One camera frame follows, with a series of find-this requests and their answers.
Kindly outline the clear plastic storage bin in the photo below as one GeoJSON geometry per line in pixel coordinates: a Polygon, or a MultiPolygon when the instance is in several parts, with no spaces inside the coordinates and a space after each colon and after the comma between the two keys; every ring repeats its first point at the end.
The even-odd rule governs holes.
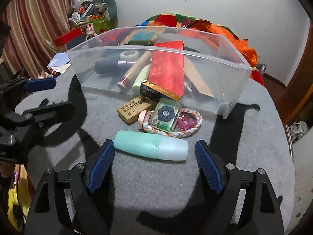
{"type": "Polygon", "coordinates": [[[113,29],[67,54],[84,87],[134,95],[149,82],[188,107],[224,118],[251,74],[251,66],[224,36],[184,28],[113,29]]]}

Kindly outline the mint green bottle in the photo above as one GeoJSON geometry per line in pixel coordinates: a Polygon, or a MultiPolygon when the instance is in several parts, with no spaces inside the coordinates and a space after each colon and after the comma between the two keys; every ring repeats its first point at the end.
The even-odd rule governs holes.
{"type": "Polygon", "coordinates": [[[124,130],[118,131],[113,145],[129,154],[165,161],[185,161],[189,150],[184,139],[124,130]]]}

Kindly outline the white slim pen tube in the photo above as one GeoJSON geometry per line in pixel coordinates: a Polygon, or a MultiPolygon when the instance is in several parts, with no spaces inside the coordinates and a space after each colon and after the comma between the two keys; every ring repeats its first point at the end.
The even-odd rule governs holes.
{"type": "Polygon", "coordinates": [[[117,86],[122,90],[129,89],[138,76],[139,72],[148,64],[151,57],[152,52],[146,51],[124,74],[122,79],[117,83],[117,86]]]}

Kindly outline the purple black spray bottle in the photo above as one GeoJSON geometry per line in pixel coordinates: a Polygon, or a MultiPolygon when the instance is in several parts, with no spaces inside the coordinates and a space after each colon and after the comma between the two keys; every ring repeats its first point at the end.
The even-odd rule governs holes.
{"type": "Polygon", "coordinates": [[[101,60],[95,63],[95,73],[100,74],[117,74],[129,70],[135,61],[125,60],[101,60]]]}

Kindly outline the dark green glass bottle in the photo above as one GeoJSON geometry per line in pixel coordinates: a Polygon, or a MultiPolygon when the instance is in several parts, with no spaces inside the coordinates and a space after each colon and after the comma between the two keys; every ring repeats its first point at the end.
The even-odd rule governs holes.
{"type": "Polygon", "coordinates": [[[127,44],[132,46],[154,46],[152,40],[130,40],[127,44]]]}

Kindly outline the rabbit figurine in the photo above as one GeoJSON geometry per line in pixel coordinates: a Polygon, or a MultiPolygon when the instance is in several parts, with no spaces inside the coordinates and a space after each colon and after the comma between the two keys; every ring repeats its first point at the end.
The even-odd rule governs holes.
{"type": "Polygon", "coordinates": [[[86,26],[86,31],[85,31],[85,35],[86,35],[86,40],[89,40],[95,36],[97,36],[95,29],[94,29],[94,24],[88,24],[86,26]]]}

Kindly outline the red gift box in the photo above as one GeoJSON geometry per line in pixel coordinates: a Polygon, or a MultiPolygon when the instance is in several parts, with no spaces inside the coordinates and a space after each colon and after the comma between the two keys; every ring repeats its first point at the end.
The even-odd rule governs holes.
{"type": "Polygon", "coordinates": [[[73,28],[72,30],[70,30],[70,31],[62,34],[58,38],[56,38],[54,40],[54,44],[56,45],[56,47],[63,46],[65,44],[67,44],[68,42],[70,42],[71,40],[73,40],[74,38],[76,38],[82,34],[83,34],[83,31],[80,27],[73,28]]]}

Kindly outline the pale green tube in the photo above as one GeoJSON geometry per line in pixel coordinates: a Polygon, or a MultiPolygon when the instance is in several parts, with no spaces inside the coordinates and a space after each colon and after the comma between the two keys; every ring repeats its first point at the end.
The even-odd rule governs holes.
{"type": "Polygon", "coordinates": [[[141,71],[139,72],[137,78],[134,81],[132,86],[132,91],[134,94],[140,94],[140,87],[143,81],[148,79],[149,71],[150,71],[150,64],[146,65],[141,71]]]}

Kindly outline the tan eraser block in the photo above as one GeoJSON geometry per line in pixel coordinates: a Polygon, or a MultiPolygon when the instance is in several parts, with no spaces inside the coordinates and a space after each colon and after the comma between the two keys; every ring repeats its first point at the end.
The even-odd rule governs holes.
{"type": "Polygon", "coordinates": [[[119,117],[126,123],[132,124],[138,120],[139,114],[144,111],[151,111],[157,103],[149,98],[139,95],[128,101],[117,109],[119,117]]]}

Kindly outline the clear flower block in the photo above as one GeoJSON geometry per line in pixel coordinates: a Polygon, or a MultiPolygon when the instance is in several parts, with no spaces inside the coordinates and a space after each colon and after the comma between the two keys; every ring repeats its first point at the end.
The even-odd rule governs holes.
{"type": "Polygon", "coordinates": [[[180,101],[161,98],[152,112],[148,124],[154,129],[172,133],[176,127],[181,109],[180,101]]]}

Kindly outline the Max blade box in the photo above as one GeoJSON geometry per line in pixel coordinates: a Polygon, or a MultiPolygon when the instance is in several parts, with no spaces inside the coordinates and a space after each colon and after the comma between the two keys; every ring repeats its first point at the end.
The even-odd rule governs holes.
{"type": "Polygon", "coordinates": [[[158,102],[161,98],[168,98],[174,101],[180,101],[181,97],[177,94],[149,81],[143,81],[140,86],[140,94],[158,102]]]}

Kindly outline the beige cosmetic tube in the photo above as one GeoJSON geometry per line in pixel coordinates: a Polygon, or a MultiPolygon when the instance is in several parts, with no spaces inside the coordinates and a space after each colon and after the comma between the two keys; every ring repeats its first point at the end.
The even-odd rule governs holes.
{"type": "Polygon", "coordinates": [[[196,70],[194,64],[187,57],[184,58],[184,71],[187,78],[196,87],[197,91],[201,94],[214,98],[212,91],[204,82],[202,76],[196,70]]]}

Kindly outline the white tape roll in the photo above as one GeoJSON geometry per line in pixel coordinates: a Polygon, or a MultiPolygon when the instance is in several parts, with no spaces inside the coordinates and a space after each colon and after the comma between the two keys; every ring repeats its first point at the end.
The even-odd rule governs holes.
{"type": "Polygon", "coordinates": [[[137,61],[139,59],[139,53],[136,50],[125,50],[120,53],[119,57],[123,61],[137,61]]]}

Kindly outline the striped brown curtain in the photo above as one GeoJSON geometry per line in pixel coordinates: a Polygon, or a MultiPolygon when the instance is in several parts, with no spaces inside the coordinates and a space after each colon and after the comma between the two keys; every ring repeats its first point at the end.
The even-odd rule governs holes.
{"type": "Polygon", "coordinates": [[[11,0],[1,20],[10,27],[3,60],[17,72],[25,69],[37,78],[58,48],[54,41],[70,30],[68,14],[73,0],[11,0]]]}

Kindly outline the red pouch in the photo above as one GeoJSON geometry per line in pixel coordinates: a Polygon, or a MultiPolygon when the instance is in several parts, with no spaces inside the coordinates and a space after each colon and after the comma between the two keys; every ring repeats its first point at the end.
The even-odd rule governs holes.
{"type": "Polygon", "coordinates": [[[184,93],[184,55],[154,51],[148,81],[182,97],[184,93]]]}

